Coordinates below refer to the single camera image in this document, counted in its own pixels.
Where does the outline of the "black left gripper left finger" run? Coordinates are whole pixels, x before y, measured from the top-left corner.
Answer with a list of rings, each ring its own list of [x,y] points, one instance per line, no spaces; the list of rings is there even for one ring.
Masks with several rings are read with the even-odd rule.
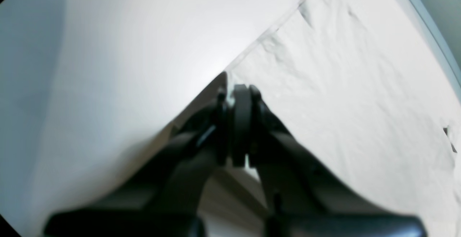
[[[56,213],[46,237],[205,237],[203,187],[226,159],[226,92],[192,115],[135,175],[89,206]]]

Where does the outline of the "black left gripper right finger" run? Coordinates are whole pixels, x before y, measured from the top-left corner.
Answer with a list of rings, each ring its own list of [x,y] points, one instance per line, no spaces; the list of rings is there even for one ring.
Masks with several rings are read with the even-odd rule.
[[[421,220],[395,214],[360,196],[291,135],[256,86],[232,96],[235,167],[259,175],[269,216],[265,237],[426,237]]]

